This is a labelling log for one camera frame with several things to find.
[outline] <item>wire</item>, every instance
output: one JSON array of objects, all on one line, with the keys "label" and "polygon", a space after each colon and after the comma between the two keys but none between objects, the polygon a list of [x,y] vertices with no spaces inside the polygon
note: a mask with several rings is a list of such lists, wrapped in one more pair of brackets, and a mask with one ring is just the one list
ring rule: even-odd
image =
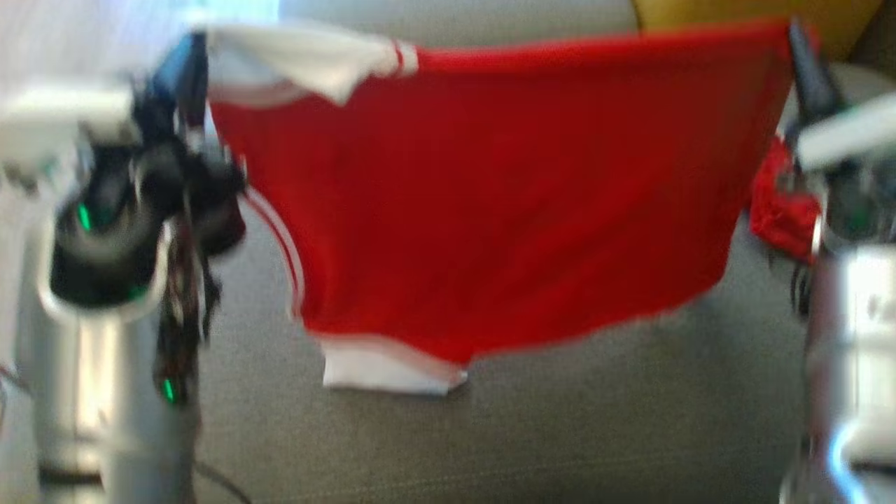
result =
[{"label": "wire", "polygon": [[[6,416],[6,389],[3,387],[3,382],[18,388],[28,395],[30,395],[30,390],[28,389],[28,384],[25,383],[25,380],[10,371],[6,366],[0,365],[0,378],[0,429],[2,429],[4,417]],[[219,485],[242,504],[252,504],[252,500],[249,499],[246,493],[242,491],[236,483],[232,482],[221,471],[215,469],[211,465],[196,460],[194,461],[193,469],[203,478]]]},{"label": "wire", "polygon": [[214,467],[200,460],[196,460],[195,462],[193,462],[193,469],[203,478],[209,480],[210,482],[217,483],[221,488],[228,491],[230,495],[239,500],[242,504],[252,504],[252,500],[249,499],[249,496],[247,496],[242,490],[240,490],[236,483],[233,483],[227,476],[222,474]]}]

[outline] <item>white robot part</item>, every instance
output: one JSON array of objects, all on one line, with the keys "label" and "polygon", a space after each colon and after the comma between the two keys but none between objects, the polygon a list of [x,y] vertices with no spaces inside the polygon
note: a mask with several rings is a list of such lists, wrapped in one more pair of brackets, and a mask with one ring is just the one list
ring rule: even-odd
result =
[{"label": "white robot part", "polygon": [[133,110],[133,86],[121,80],[31,86],[0,107],[0,165],[33,180],[81,136],[93,144],[137,144]]},{"label": "white robot part", "polygon": [[796,155],[806,173],[896,143],[896,92],[870,100],[800,132]]}]

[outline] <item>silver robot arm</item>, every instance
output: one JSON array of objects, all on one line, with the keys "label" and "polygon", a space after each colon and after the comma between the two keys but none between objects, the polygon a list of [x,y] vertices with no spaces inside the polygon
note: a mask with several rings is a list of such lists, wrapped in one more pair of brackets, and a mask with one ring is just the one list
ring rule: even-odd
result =
[{"label": "silver robot arm", "polygon": [[780,501],[896,502],[896,93],[848,108],[796,24],[791,45],[803,124],[789,140],[823,215],[806,427]]},{"label": "silver robot arm", "polygon": [[74,146],[86,154],[62,167],[84,180],[35,230],[22,273],[17,368],[44,502],[195,501],[197,349],[220,288],[208,264],[245,234],[242,170],[194,141],[206,86],[193,34],[144,83],[32,88],[0,116],[0,163],[27,190]]}]

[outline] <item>red fabric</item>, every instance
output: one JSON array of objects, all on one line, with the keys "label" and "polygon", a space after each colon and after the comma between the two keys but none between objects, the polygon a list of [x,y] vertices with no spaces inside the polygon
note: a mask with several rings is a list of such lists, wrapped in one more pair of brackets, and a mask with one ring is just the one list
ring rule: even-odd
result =
[{"label": "red fabric", "polygon": [[750,230],[769,245],[809,263],[815,219],[822,208],[811,195],[778,190],[778,178],[793,170],[791,159],[787,146],[775,138],[753,182]]},{"label": "red fabric", "polygon": [[217,104],[327,337],[562,341],[715,284],[789,87],[787,24],[419,51],[340,108]]}]

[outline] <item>metal cylinder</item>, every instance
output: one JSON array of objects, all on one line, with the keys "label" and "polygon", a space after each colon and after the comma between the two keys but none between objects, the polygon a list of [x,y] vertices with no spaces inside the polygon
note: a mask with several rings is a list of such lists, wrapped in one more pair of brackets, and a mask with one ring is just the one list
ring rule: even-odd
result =
[{"label": "metal cylinder", "polygon": [[17,335],[18,367],[34,400],[43,500],[194,502],[198,396],[173,405],[153,382],[171,233],[159,241],[145,293],[83,308],[50,288],[54,228],[48,220],[28,245]]},{"label": "metal cylinder", "polygon": [[896,502],[896,247],[819,258],[805,372],[806,443],[782,502]]}]

